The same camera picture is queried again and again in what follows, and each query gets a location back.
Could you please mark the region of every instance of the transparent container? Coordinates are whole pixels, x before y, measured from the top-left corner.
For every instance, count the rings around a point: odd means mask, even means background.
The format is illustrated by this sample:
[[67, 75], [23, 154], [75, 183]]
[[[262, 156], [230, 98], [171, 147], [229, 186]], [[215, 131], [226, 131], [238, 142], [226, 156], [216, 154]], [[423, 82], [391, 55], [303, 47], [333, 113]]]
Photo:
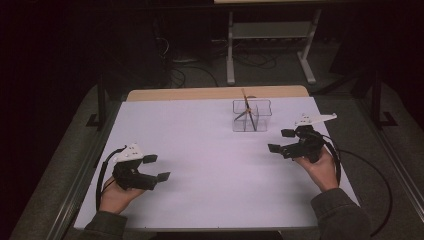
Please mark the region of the transparent container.
[[266, 132], [271, 119], [270, 100], [248, 100], [250, 112], [244, 100], [233, 101], [234, 132]]

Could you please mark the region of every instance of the human hand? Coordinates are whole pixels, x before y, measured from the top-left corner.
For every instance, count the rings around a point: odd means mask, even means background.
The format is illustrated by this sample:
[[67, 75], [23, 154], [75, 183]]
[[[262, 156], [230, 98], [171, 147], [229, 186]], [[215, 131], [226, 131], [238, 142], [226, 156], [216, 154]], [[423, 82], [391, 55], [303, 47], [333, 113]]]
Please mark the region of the human hand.
[[132, 200], [145, 191], [136, 188], [124, 190], [116, 183], [113, 177], [110, 177], [104, 184], [99, 211], [120, 214]]
[[339, 187], [333, 156], [325, 147], [322, 147], [319, 160], [315, 163], [311, 163], [306, 157], [293, 160], [306, 170], [321, 192]]

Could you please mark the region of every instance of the sleeve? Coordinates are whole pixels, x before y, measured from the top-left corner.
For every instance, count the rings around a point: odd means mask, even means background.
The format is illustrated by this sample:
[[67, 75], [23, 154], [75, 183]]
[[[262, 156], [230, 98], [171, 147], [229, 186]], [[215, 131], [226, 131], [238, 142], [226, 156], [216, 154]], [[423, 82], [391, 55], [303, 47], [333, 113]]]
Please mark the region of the sleeve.
[[322, 240], [371, 239], [368, 215], [340, 188], [331, 189], [311, 201]]
[[118, 240], [122, 239], [127, 218], [118, 214], [98, 211], [93, 220], [87, 224], [78, 240]]

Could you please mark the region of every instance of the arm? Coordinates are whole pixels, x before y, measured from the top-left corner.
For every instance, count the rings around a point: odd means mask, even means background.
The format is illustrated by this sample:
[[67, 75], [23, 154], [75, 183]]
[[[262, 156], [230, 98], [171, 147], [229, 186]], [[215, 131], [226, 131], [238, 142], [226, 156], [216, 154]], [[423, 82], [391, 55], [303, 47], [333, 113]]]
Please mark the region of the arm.
[[370, 220], [338, 187], [334, 160], [327, 149], [322, 149], [316, 163], [310, 163], [307, 158], [294, 160], [306, 170], [322, 192], [311, 201], [321, 239], [370, 239]]
[[118, 186], [113, 177], [109, 178], [105, 183], [99, 211], [77, 239], [122, 239], [127, 218], [119, 214], [144, 191], [124, 190]]

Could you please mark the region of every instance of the white table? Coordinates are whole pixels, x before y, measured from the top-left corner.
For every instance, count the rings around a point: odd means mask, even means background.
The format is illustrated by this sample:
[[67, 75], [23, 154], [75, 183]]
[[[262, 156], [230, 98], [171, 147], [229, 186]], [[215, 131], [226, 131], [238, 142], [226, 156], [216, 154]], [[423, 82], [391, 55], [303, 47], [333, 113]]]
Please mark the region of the white table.
[[[314, 99], [268, 98], [272, 117], [267, 132], [233, 132], [232, 101], [240, 98], [122, 104], [100, 162], [115, 149], [137, 142], [145, 154], [159, 156], [156, 163], [141, 165], [140, 172], [171, 172], [168, 181], [135, 199], [122, 213], [128, 217], [127, 228], [214, 231], [316, 226], [310, 200], [319, 193], [318, 187], [298, 164], [267, 147], [298, 141], [283, 138], [280, 130], [295, 128], [302, 113], [320, 114]], [[314, 128], [328, 135], [324, 123]], [[113, 166], [110, 162], [105, 180]], [[76, 228], [85, 227], [95, 214], [99, 170]], [[344, 171], [341, 188], [357, 202]]]

